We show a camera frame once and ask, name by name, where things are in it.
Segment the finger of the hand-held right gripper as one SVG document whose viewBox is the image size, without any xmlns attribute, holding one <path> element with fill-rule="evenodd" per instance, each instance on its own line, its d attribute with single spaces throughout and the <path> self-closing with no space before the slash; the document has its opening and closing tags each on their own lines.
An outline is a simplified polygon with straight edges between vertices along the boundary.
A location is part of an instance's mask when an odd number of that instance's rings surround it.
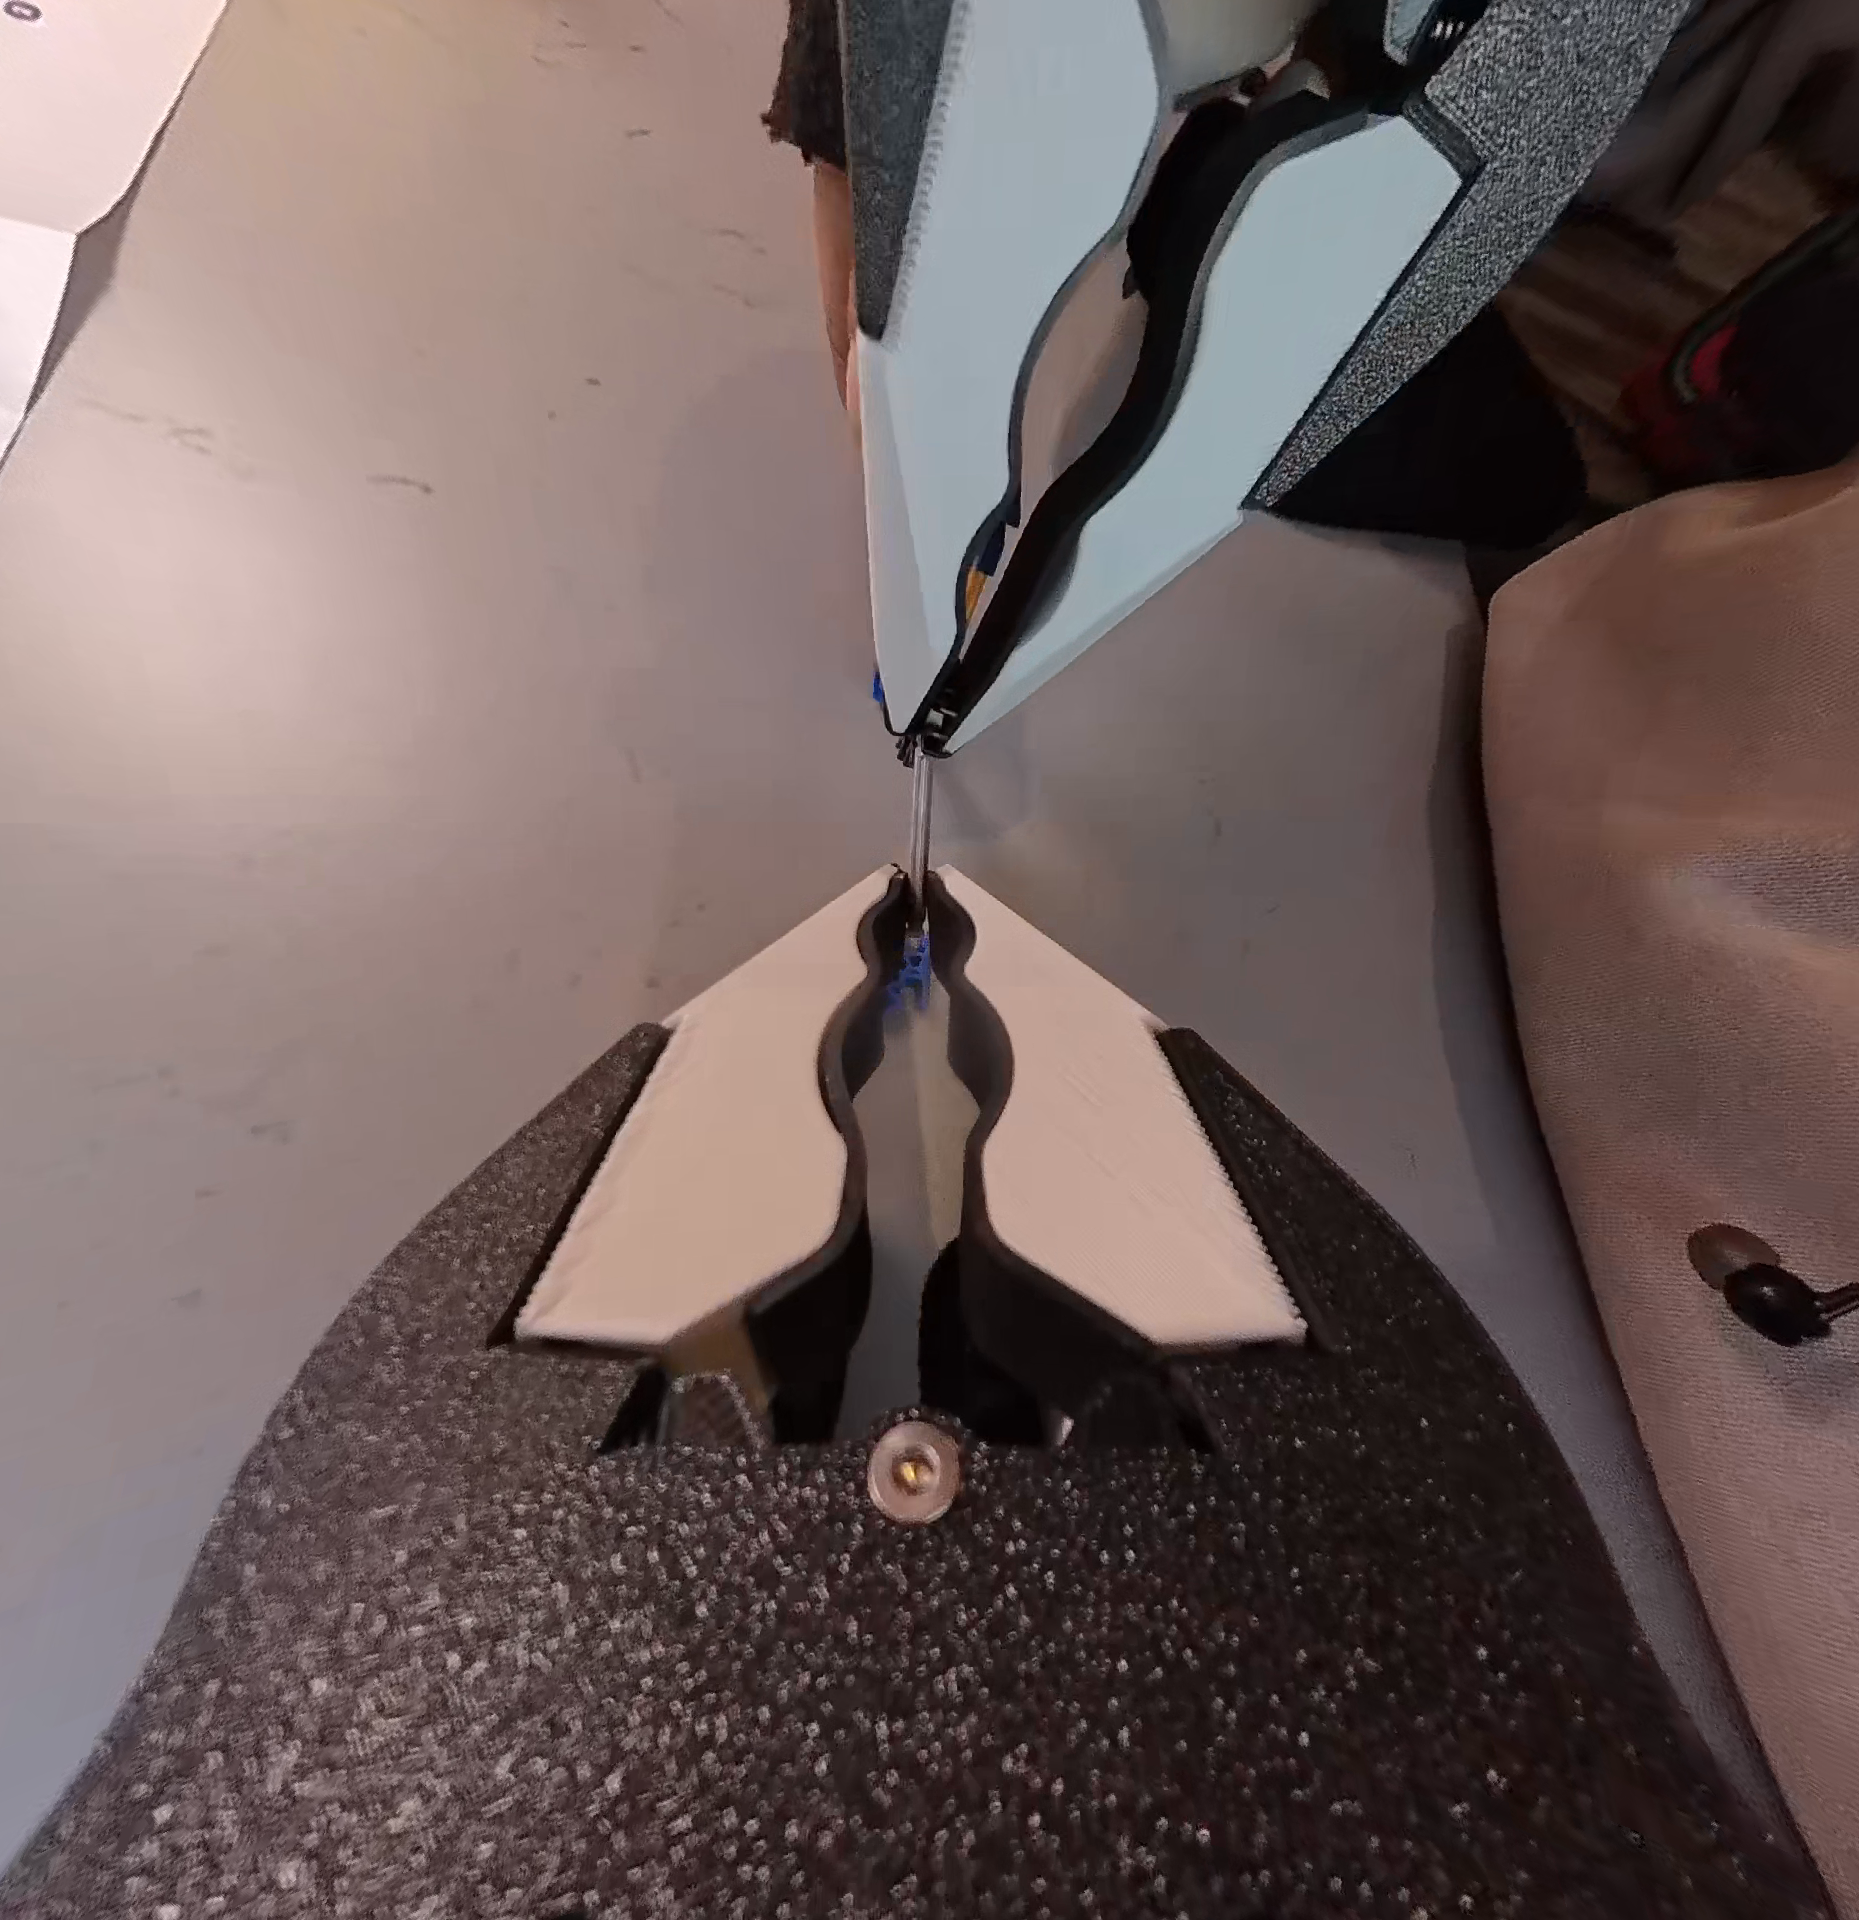
<svg viewBox="0 0 1859 1920">
<path fill-rule="evenodd" d="M 1132 376 L 1010 516 L 919 750 L 969 749 L 1241 520 L 1465 183 L 1468 158 L 1409 110 L 1182 119 L 1126 237 Z"/>
<path fill-rule="evenodd" d="M 881 715 L 964 641 L 964 572 L 1010 520 L 1043 331 L 1132 222 L 1189 94 L 1292 53 L 1292 4 L 851 4 L 851 388 Z"/>
</svg>

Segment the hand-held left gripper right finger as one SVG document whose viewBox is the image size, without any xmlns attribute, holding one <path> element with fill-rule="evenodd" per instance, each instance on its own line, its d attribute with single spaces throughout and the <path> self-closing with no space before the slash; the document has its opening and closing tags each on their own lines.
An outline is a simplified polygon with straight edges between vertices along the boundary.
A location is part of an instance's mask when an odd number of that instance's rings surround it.
<svg viewBox="0 0 1859 1920">
<path fill-rule="evenodd" d="M 985 1357 L 1300 1343 L 1168 1026 L 953 866 L 930 874 L 930 927 L 977 1103 L 959 1309 Z"/>
</svg>

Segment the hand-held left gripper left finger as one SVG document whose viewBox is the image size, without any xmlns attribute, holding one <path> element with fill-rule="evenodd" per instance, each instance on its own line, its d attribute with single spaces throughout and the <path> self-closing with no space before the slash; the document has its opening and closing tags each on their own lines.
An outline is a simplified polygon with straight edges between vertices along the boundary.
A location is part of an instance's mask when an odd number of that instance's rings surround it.
<svg viewBox="0 0 1859 1920">
<path fill-rule="evenodd" d="M 908 874 L 872 869 L 664 1016 L 514 1339 L 667 1366 L 845 1366 L 872 1309 L 851 1089 L 881 1054 Z"/>
</svg>

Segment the blue yellow toy rod model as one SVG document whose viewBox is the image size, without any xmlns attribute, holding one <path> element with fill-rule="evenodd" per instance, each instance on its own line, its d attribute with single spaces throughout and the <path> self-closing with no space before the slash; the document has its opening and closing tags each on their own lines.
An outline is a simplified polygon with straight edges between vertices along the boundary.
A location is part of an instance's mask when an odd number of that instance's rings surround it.
<svg viewBox="0 0 1859 1920">
<path fill-rule="evenodd" d="M 997 584 L 997 570 L 1009 558 L 1009 516 L 989 516 L 969 558 L 959 560 L 953 584 L 953 629 L 937 645 L 930 598 L 919 547 L 908 526 L 881 526 L 872 539 L 872 641 L 876 641 L 876 711 L 893 732 L 893 760 L 919 762 L 921 727 L 953 727 L 937 715 L 949 702 L 949 680 L 977 631 L 985 598 Z"/>
</svg>

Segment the white instruction sheet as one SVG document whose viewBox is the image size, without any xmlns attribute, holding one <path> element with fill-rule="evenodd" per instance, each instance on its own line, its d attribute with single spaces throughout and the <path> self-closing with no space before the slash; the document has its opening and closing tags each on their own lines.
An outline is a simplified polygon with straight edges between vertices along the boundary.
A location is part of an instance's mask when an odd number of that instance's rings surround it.
<svg viewBox="0 0 1859 1920">
<path fill-rule="evenodd" d="M 142 176 L 221 0 L 0 0 L 0 466 L 24 434 L 75 237 Z"/>
</svg>

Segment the person's right forearm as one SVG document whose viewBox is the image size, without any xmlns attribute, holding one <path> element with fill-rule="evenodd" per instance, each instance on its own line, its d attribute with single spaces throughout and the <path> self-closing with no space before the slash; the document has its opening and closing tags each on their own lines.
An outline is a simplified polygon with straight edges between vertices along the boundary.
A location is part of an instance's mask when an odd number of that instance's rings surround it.
<svg viewBox="0 0 1859 1920">
<path fill-rule="evenodd" d="M 1499 296 L 1573 408 L 1821 210 L 1859 208 L 1859 0 L 1692 4 L 1635 119 Z"/>
</svg>

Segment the grey desk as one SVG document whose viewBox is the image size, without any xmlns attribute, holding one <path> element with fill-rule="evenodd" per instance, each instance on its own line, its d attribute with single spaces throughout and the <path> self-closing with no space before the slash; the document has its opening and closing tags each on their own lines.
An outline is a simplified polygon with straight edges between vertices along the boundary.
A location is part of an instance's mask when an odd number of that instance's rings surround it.
<svg viewBox="0 0 1859 1920">
<path fill-rule="evenodd" d="M 227 4 L 0 472 L 0 1866 L 374 1259 L 893 859 L 784 4 Z M 939 850 L 1468 1291 L 1678 1665 L 1512 1054 L 1447 547 L 1250 520 Z"/>
</svg>

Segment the person's right hand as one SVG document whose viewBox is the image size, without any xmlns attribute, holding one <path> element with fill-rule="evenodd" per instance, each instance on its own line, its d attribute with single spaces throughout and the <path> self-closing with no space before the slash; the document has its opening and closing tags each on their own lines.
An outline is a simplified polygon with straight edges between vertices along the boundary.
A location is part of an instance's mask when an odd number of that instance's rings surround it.
<svg viewBox="0 0 1859 1920">
<path fill-rule="evenodd" d="M 811 158 L 811 242 L 818 242 L 825 342 L 827 342 L 842 408 L 845 408 L 851 436 L 861 436 L 863 434 L 863 401 L 861 401 L 851 183 L 827 158 Z"/>
</svg>

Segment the small black earbud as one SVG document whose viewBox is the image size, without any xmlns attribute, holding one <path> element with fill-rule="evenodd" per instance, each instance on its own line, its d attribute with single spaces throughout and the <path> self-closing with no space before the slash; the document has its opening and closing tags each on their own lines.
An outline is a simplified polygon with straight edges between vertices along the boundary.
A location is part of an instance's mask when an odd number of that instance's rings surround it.
<svg viewBox="0 0 1859 1920">
<path fill-rule="evenodd" d="M 1692 1224 L 1690 1259 L 1736 1309 L 1736 1320 L 1768 1343 L 1828 1339 L 1821 1291 L 1787 1272 L 1758 1234 L 1728 1218 Z"/>
</svg>

